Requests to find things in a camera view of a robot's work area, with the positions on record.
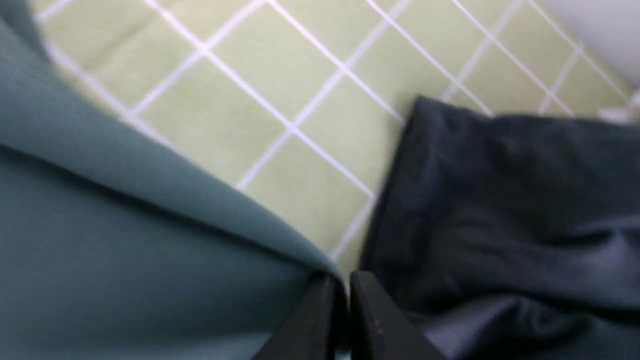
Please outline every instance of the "floor tile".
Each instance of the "floor tile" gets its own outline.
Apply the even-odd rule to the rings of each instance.
[[[549,104],[549,107],[545,111],[545,115],[553,116],[553,117],[569,117],[569,113],[564,110],[564,108],[560,107],[555,100],[552,100]]]
[[[499,40],[549,87],[573,54],[572,45],[526,3],[514,14]]]
[[[402,124],[352,80],[343,78],[302,130],[374,190],[387,175]]]
[[[172,0],[172,14],[202,41],[215,34],[249,0]]]
[[[270,6],[240,24],[216,53],[289,119],[336,69]]]
[[[512,0],[459,0],[484,27],[491,29],[509,8]]]
[[[249,183],[247,194],[326,254],[368,196],[299,138],[292,137]]]
[[[362,256],[362,248],[364,246],[365,236],[367,236],[368,229],[369,221],[367,220],[358,228],[358,231],[353,235],[353,237],[351,237],[349,245],[347,245],[337,261],[338,270],[340,270],[345,281],[349,280],[349,274],[352,271],[358,270],[360,256]]]
[[[343,61],[382,20],[363,0],[280,0],[280,4]]]
[[[440,98],[450,83],[394,29],[384,32],[358,61],[354,72],[405,118],[416,96]]]
[[[157,16],[100,59],[93,73],[124,104],[134,107],[194,51]]]
[[[476,102],[473,99],[471,99],[467,94],[465,94],[461,90],[458,90],[453,95],[453,97],[451,98],[451,104],[486,115],[486,113],[480,107],[480,105],[476,104]]]
[[[38,14],[49,9],[58,1],[60,0],[29,0],[27,2],[29,3],[29,7],[31,7],[31,11]]]
[[[616,86],[627,96],[631,97],[634,93],[634,89],[627,83],[620,75],[618,75],[615,71],[611,69],[602,59],[600,59],[599,55],[595,54],[589,47],[586,47],[585,54],[589,56],[597,67],[602,70],[613,81]]]
[[[284,132],[277,119],[205,60],[189,69],[141,118],[230,184],[238,182]]]
[[[557,94],[576,116],[595,117],[600,108],[626,105],[626,101],[584,59],[573,66]]]
[[[43,31],[76,63],[90,69],[155,16],[142,1],[73,0],[44,22]]]
[[[402,0],[374,0],[374,3],[376,3],[384,12],[388,13],[400,1]]]
[[[546,93],[502,50],[492,45],[465,85],[494,113],[537,113]]]
[[[451,1],[414,1],[397,20],[450,73],[471,58],[484,33]]]

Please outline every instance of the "black fabric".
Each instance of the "black fabric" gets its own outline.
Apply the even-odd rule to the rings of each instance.
[[[371,271],[448,359],[640,357],[640,129],[420,98]]]

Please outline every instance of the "white grout line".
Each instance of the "white grout line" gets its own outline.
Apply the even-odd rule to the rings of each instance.
[[[187,60],[181,63],[169,76],[156,85],[132,110],[134,114],[141,113],[151,103],[156,101],[160,95],[172,87],[191,67],[193,67],[202,57],[198,52],[193,53]]]
[[[256,161],[249,171],[243,176],[242,180],[238,181],[236,184],[236,189],[244,190],[247,185],[255,178],[260,170],[267,164],[269,160],[280,150],[280,148],[284,145],[285,142],[291,137],[291,130],[287,128],[284,135],[282,135],[278,140],[265,152],[262,157]]]
[[[354,235],[358,232],[360,226],[362,226],[362,224],[364,224],[364,222],[367,220],[369,214],[371,214],[371,212],[375,208],[377,201],[377,195],[371,197],[360,214],[358,214],[358,216],[351,222],[351,224],[347,228],[347,231],[344,233],[344,236],[331,253],[330,259],[333,262],[338,261],[342,256],[342,253],[349,247],[349,244],[351,243],[351,240],[353,240]]]
[[[498,21],[496,21],[496,23],[492,26],[490,30],[491,34],[493,34],[495,37],[498,37],[502,32],[502,30],[505,28],[505,26],[509,23],[511,18],[513,18],[515,13],[523,5],[523,3],[524,3],[524,0],[512,0],[511,4],[500,16]],[[491,44],[492,44],[491,38],[485,37],[483,42],[481,42],[480,45],[476,48],[476,51],[474,51],[473,55],[471,56],[471,59],[469,59],[469,61],[465,64],[465,66],[462,68],[462,70],[458,74],[458,78],[457,78],[458,83],[464,84],[464,82],[467,80],[467,77],[475,69],[478,61],[480,61],[480,59],[484,56],[487,50],[489,50],[489,47],[491,46]],[[445,91],[444,95],[442,96],[442,99],[444,101],[450,101],[457,91],[458,91],[458,87],[456,86],[456,84],[451,83],[447,91]]]
[[[255,13],[263,4],[265,0],[253,0],[248,3],[245,7],[236,12],[229,21],[224,23],[220,29],[218,29],[213,35],[211,35],[204,42],[204,48],[208,51],[212,50],[216,45],[218,45],[224,38],[229,36],[231,32],[238,26],[242,21]],[[160,6],[157,3],[151,2],[147,3],[153,9],[158,10]],[[178,67],[167,76],[164,80],[160,82],[160,84],[156,85],[154,89],[152,89],[147,95],[142,98],[142,100],[136,105],[135,109],[133,109],[134,113],[140,113],[147,106],[149,106],[152,102],[154,102],[161,94],[163,94],[167,89],[173,86],[181,77],[184,75],[192,66],[198,63],[198,60],[202,58],[202,52],[200,49],[196,48],[196,51],[191,54],[191,56],[182,62]]]
[[[49,17],[52,17],[53,15],[57,14],[66,5],[69,5],[69,3],[71,1],[73,1],[73,0],[60,0],[60,1],[58,1],[57,3],[51,5],[45,11],[43,11],[43,12],[39,13],[38,15],[36,15],[36,20],[37,21],[47,20]]]
[[[566,63],[564,64],[562,70],[560,70],[560,73],[558,74],[558,77],[556,79],[556,82],[554,83],[554,86],[550,89],[550,93],[551,94],[556,94],[558,92],[558,90],[560,90],[560,87],[563,85],[564,81],[566,80],[566,77],[569,75],[569,72],[571,71],[571,69],[573,68],[573,66],[578,62],[578,59],[580,59],[580,50],[578,50],[578,48],[574,48],[573,49],[573,54],[569,57],[569,60],[566,61]],[[538,109],[538,114],[543,115],[548,107],[551,105],[552,102],[552,98],[551,96],[546,96],[545,100],[542,102],[542,104],[540,104],[540,108]],[[570,111],[568,112],[569,116],[573,116],[573,112]]]
[[[285,10],[278,1],[268,0],[268,3],[278,12],[286,21],[293,25],[298,32],[302,34],[311,44],[313,44],[320,52],[325,55],[334,65],[343,71],[349,78],[351,78],[362,90],[364,90],[369,96],[371,96],[380,106],[387,110],[399,121],[402,121],[402,117],[396,113],[391,106],[383,101],[378,94],[376,94],[371,88],[369,88],[360,78],[358,78],[349,68],[347,68],[338,58],[336,58],[331,51],[329,51],[316,37],[314,37],[309,30],[307,30],[302,24],[300,24],[287,10]]]
[[[288,130],[296,135],[305,144],[315,150],[322,158],[328,163],[333,165],[338,171],[342,172],[347,178],[349,178],[359,189],[361,189],[368,196],[372,196],[372,191],[366,187],[356,176],[354,176],[344,165],[340,164],[336,159],[331,157],[326,151],[324,151],[318,144],[314,143],[309,137],[303,134],[299,129],[296,129],[292,122],[288,121],[284,115],[282,115],[273,105],[271,105],[265,98],[263,98],[256,89],[252,88],[240,75],[238,75],[230,66],[228,66],[219,57],[214,55],[210,50],[206,49],[199,39],[192,34],[187,28],[178,21],[171,12],[164,9],[156,0],[144,0],[144,2],[151,8],[160,13],[160,15],[167,20],[167,22],[187,39],[191,44],[198,49],[200,54],[209,59],[215,66],[217,66],[225,75],[227,75],[233,82],[242,88],[249,96],[256,100],[262,107],[270,112],[276,119],[278,119]]]
[[[618,95],[620,95],[620,97],[622,97],[622,99],[629,101],[629,96],[622,91],[622,89],[618,86],[618,84],[616,84],[615,81],[613,81],[613,79],[611,79],[611,77],[604,71],[602,70],[602,68],[595,63],[595,61],[593,61],[593,59],[591,59],[591,57],[589,57],[586,52],[584,51],[584,43],[582,43],[582,41],[580,41],[580,43],[576,44],[557,24],[556,22],[551,19],[547,13],[543,10],[543,8],[534,0],[529,0],[529,4],[536,10],[538,11],[538,13],[549,23],[549,25],[551,25],[551,27],[558,33],[560,34],[560,36],[565,39],[569,44],[571,44],[573,47],[576,47],[578,49],[580,49],[580,54],[582,55],[582,57],[589,63],[589,65],[591,65],[604,79],[605,81],[609,84],[609,86],[611,86],[613,88],[613,90],[618,93]]]
[[[407,6],[413,0],[402,0],[397,3],[390,14],[393,17],[397,17],[402,13]],[[377,41],[377,39],[382,36],[384,31],[388,28],[388,24],[385,21],[381,21],[376,25],[373,30],[365,37],[362,43],[355,49],[355,51],[349,55],[347,60],[344,62],[347,68],[351,68],[355,65],[355,63],[365,54],[365,52],[370,48],[370,46]],[[344,77],[344,72],[338,69],[329,80],[323,85],[323,87],[318,91],[318,93],[311,99],[311,101],[305,106],[302,111],[298,113],[296,118],[293,120],[293,126],[300,126],[307,117],[320,105],[320,103],[324,100],[324,98],[336,87],[336,85],[340,82],[340,80]],[[249,169],[249,171],[243,176],[242,180],[240,180],[236,184],[236,188],[243,190],[247,187],[247,185],[253,180],[253,178],[258,174],[260,169],[277,153],[277,150],[283,146],[286,140],[291,136],[292,132],[287,130],[274,144],[273,146],[264,154],[262,157]]]
[[[420,52],[420,54],[427,58],[433,64],[433,66],[438,69],[445,77],[455,83],[456,86],[460,88],[460,90],[467,94],[484,111],[491,111],[485,104],[483,104],[482,101],[480,101],[480,99],[478,99],[475,94],[469,91],[466,86],[458,83],[456,78],[451,75],[451,73],[440,63],[438,63],[435,58],[425,50],[425,48],[423,48],[411,35],[409,35],[409,33],[407,33],[405,29],[398,25],[396,21],[389,16],[389,14],[385,13],[384,10],[382,10],[373,0],[367,0],[367,2],[374,10],[376,10],[378,14],[380,14],[380,16],[382,16],[383,19],[385,19],[394,29],[396,29],[400,33],[400,35],[407,39],[407,41],[409,41],[409,43],[411,43],[411,45],[413,45],[413,47]]]
[[[540,79],[538,79],[538,77],[533,73],[533,71],[531,71],[526,65],[524,65],[522,63],[522,61],[520,61],[520,59],[518,59],[509,49],[507,49],[502,42],[500,42],[500,40],[498,40],[493,34],[491,34],[464,6],[462,6],[462,4],[460,4],[460,2],[458,0],[451,0],[453,1],[453,3],[460,9],[462,10],[463,13],[465,13],[465,15],[483,32],[485,33],[485,35],[487,37],[489,37],[491,40],[493,40],[493,43],[500,49],[502,50],[502,52],[504,54],[507,55],[508,58],[510,58],[518,68],[520,68],[520,70],[522,70],[525,74],[527,74],[527,76],[529,76],[529,78],[531,80],[533,80],[534,83],[536,83],[536,85],[538,85],[544,92],[547,93],[547,95],[550,95],[553,100],[555,100],[558,105],[560,105],[560,107],[569,110],[569,107],[567,107],[567,105],[565,105],[562,100],[558,99],[556,97],[555,94],[550,94],[549,89],[547,88],[547,86],[540,81]]]
[[[170,147],[175,150],[171,143],[164,139],[161,135],[156,133],[150,126],[138,117],[133,115],[126,106],[124,106],[118,99],[109,93],[96,79],[87,74],[78,64],[76,64],[71,58],[69,58],[62,50],[58,49],[54,44],[47,44],[47,50],[49,54],[55,59],[56,63],[65,67],[73,75],[77,76],[85,85],[94,91],[98,96],[107,102],[109,106],[114,108],[122,116],[122,120],[130,123],[138,131],[151,137],[155,141]]]
[[[264,5],[266,0],[252,0],[250,3],[244,6],[244,8],[240,9],[236,12],[229,21],[227,21],[222,27],[216,31],[211,37],[209,37],[205,42],[204,46],[211,50],[216,45],[218,45],[222,40],[224,40],[231,32],[238,26],[240,23],[245,21],[249,16],[253,15],[258,9]]]

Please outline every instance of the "teal fabric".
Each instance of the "teal fabric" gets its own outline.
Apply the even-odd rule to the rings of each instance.
[[[0,358],[251,358],[312,272],[339,279],[276,216],[82,100],[10,13]]]

